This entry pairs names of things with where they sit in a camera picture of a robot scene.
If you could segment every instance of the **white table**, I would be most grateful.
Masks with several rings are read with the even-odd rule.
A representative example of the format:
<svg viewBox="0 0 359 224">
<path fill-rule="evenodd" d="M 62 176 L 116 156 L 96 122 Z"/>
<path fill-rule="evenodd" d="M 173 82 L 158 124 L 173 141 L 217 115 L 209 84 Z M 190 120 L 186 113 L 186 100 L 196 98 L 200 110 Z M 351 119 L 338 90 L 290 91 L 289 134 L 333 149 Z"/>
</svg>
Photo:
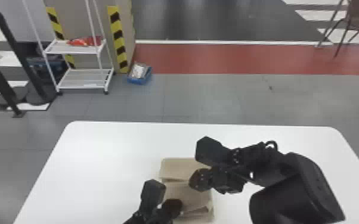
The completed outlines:
<svg viewBox="0 0 359 224">
<path fill-rule="evenodd" d="M 347 221 L 359 223 L 359 159 L 330 127 L 73 122 L 63 132 L 15 224 L 123 223 L 139 206 L 144 181 L 165 157 L 193 157 L 210 136 L 229 148 L 275 140 L 323 170 Z M 248 184 L 241 194 L 213 194 L 214 223 L 252 223 Z"/>
</svg>

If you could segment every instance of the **chair leg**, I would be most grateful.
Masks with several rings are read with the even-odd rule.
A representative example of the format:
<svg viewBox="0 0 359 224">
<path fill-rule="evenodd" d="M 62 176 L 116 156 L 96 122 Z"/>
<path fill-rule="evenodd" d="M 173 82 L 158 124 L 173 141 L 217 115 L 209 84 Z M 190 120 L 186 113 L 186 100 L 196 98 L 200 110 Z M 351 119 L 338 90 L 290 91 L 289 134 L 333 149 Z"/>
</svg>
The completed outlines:
<svg viewBox="0 0 359 224">
<path fill-rule="evenodd" d="M 334 26 L 333 28 L 331 29 L 331 31 L 323 38 L 323 41 L 328 38 L 332 33 L 333 31 L 338 27 L 338 25 L 343 21 L 343 19 L 339 20 Z"/>
<path fill-rule="evenodd" d="M 351 41 L 352 41 L 353 39 L 355 39 L 356 36 L 358 36 L 358 34 L 359 34 L 359 30 L 348 40 L 348 43 L 351 43 Z"/>
<path fill-rule="evenodd" d="M 325 41 L 326 38 L 327 38 L 328 36 L 330 36 L 331 32 L 330 32 L 328 35 L 327 35 L 327 32 L 329 31 L 329 29 L 330 29 L 330 27 L 331 27 L 331 24 L 333 23 L 333 21 L 334 21 L 336 15 L 337 15 L 338 11 L 340 10 L 340 8 L 341 8 L 343 2 L 344 2 L 344 0 L 340 0 L 340 1 L 338 2 L 337 8 L 334 10 L 333 15 L 331 16 L 331 19 L 330 19 L 329 22 L 328 22 L 328 26 L 327 26 L 326 30 L 324 31 L 324 33 L 323 33 L 323 39 L 322 39 L 321 41 L 319 41 L 319 43 L 316 45 L 316 47 L 320 47 L 321 44 L 323 43 L 323 41 Z"/>
<path fill-rule="evenodd" d="M 346 25 L 345 31 L 344 31 L 344 33 L 342 35 L 342 38 L 341 38 L 341 42 L 338 44 L 337 51 L 335 52 L 334 57 L 338 56 L 339 50 L 341 49 L 341 46 L 343 44 L 343 40 L 345 39 L 346 33 L 348 33 L 350 25 L 351 25 L 351 21 L 348 20 L 348 24 Z"/>
</svg>

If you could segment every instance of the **floor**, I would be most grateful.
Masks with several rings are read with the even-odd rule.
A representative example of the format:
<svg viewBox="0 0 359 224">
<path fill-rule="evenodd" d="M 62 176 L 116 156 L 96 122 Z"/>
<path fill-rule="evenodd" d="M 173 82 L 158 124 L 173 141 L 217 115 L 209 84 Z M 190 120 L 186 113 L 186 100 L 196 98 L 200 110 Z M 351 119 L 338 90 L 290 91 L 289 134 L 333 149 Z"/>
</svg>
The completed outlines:
<svg viewBox="0 0 359 224">
<path fill-rule="evenodd" d="M 315 42 L 321 39 L 339 0 L 132 2 L 140 40 Z M 346 5 L 337 20 L 345 16 L 345 10 Z M 330 35 L 331 42 L 339 42 L 344 26 Z M 359 35 L 352 43 L 359 43 Z"/>
<path fill-rule="evenodd" d="M 359 156 L 359 76 L 157 74 L 145 86 L 115 76 L 107 96 L 67 92 L 22 119 L 0 112 L 0 224 L 13 222 L 74 120 L 332 126 Z"/>
<path fill-rule="evenodd" d="M 135 61 L 155 73 L 353 74 L 359 75 L 359 45 L 138 44 Z"/>
<path fill-rule="evenodd" d="M 282 0 L 133 0 L 137 39 L 315 41 L 320 32 Z"/>
<path fill-rule="evenodd" d="M 300 17 L 307 23 L 306 26 L 317 29 L 320 33 L 324 33 L 327 28 L 328 21 L 330 20 L 333 11 L 336 9 L 340 0 L 283 0 L 289 8 L 294 10 Z M 340 19 L 345 17 L 346 14 L 346 0 L 343 2 L 341 10 L 335 17 L 333 25 Z M 343 28 L 346 27 L 345 23 L 341 23 L 339 27 L 329 36 L 329 40 L 333 43 L 338 43 L 343 34 Z M 355 31 L 349 31 L 346 35 L 348 40 Z M 351 43 L 359 43 L 359 35 L 351 41 Z"/>
</svg>

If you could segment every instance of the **black pole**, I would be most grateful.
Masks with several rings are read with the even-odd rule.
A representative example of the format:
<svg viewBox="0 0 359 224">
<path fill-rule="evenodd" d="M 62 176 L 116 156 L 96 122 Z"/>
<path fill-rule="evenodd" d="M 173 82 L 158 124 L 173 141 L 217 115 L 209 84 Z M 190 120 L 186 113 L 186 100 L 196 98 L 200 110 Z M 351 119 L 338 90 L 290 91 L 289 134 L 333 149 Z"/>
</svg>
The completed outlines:
<svg viewBox="0 0 359 224">
<path fill-rule="evenodd" d="M 54 100 L 56 96 L 55 90 L 53 89 L 45 90 L 43 88 L 42 81 L 40 80 L 40 78 L 37 77 L 36 74 L 34 74 L 33 70 L 30 68 L 29 63 L 26 60 L 24 53 L 22 52 L 22 49 L 18 46 L 16 39 L 11 33 L 11 30 L 6 23 L 3 14 L 1 13 L 0 13 L 0 29 L 3 32 L 5 38 L 7 39 L 7 42 L 9 43 L 11 49 L 13 49 L 13 51 L 15 52 L 18 60 L 20 61 L 22 67 L 24 68 L 26 74 L 28 75 L 30 82 L 32 83 L 32 86 L 34 87 L 37 93 L 37 95 L 34 96 L 30 92 L 30 94 L 27 96 L 27 101 L 34 105 L 41 105 Z"/>
<path fill-rule="evenodd" d="M 0 94 L 1 97 L 7 102 L 7 105 L 13 109 L 15 113 L 15 117 L 22 117 L 24 116 L 24 112 L 22 112 L 18 107 L 17 103 L 21 102 L 25 98 L 27 93 L 26 88 L 19 89 L 19 93 L 15 92 L 13 88 L 8 84 L 5 77 L 0 72 Z"/>
</svg>

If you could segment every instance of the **red floor stripe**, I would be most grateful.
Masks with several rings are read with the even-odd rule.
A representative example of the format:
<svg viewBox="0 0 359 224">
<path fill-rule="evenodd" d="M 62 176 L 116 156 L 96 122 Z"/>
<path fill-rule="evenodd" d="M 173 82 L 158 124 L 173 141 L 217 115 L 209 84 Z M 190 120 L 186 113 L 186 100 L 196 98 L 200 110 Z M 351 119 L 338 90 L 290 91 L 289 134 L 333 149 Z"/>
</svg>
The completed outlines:
<svg viewBox="0 0 359 224">
<path fill-rule="evenodd" d="M 147 45 L 138 44 L 137 62 L 164 74 L 356 74 L 359 45 Z"/>
</svg>

